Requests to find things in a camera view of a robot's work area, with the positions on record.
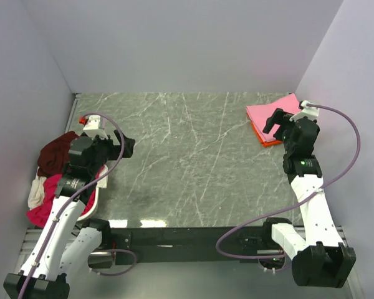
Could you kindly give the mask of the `dark red t shirt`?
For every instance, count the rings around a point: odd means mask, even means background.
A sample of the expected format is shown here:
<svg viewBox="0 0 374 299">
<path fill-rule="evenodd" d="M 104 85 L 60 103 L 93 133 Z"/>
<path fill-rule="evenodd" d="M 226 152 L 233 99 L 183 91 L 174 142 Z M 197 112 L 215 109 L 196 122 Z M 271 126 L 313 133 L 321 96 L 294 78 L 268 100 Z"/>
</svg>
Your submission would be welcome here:
<svg viewBox="0 0 374 299">
<path fill-rule="evenodd" d="M 69 161 L 70 144 L 78 137 L 74 131 L 69 131 L 45 145 L 37 160 L 37 175 L 49 178 L 60 174 Z"/>
</svg>

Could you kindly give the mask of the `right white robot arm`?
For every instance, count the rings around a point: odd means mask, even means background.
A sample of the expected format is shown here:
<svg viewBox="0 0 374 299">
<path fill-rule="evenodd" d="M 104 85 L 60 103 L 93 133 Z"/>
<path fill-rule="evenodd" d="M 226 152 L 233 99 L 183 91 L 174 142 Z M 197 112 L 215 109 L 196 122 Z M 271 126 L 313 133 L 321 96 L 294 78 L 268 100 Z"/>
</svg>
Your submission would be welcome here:
<svg viewBox="0 0 374 299">
<path fill-rule="evenodd" d="M 301 287 L 341 288 L 356 262 L 333 222 L 324 192 L 324 179 L 314 144 L 320 132 L 317 113 L 295 115 L 277 108 L 267 119 L 265 133 L 278 125 L 274 138 L 284 144 L 283 168 L 297 198 L 304 223 L 301 237 L 288 223 L 277 223 L 261 233 L 270 249 L 278 245 L 292 261 L 292 276 Z"/>
</svg>

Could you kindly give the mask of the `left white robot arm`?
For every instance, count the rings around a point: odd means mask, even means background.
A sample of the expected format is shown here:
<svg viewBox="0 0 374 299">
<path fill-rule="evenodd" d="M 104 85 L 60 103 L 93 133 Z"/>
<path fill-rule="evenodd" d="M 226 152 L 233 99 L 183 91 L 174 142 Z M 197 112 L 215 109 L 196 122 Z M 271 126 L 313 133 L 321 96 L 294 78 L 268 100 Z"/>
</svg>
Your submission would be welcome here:
<svg viewBox="0 0 374 299">
<path fill-rule="evenodd" d="M 67 298 L 70 283 L 94 250 L 112 244 L 108 221 L 91 219 L 71 245 L 68 239 L 109 160 L 131 158 L 135 140 L 115 131 L 119 145 L 109 136 L 83 133 L 70 144 L 54 193 L 48 220 L 29 258 L 18 273 L 9 273 L 3 287 L 9 298 Z"/>
</svg>

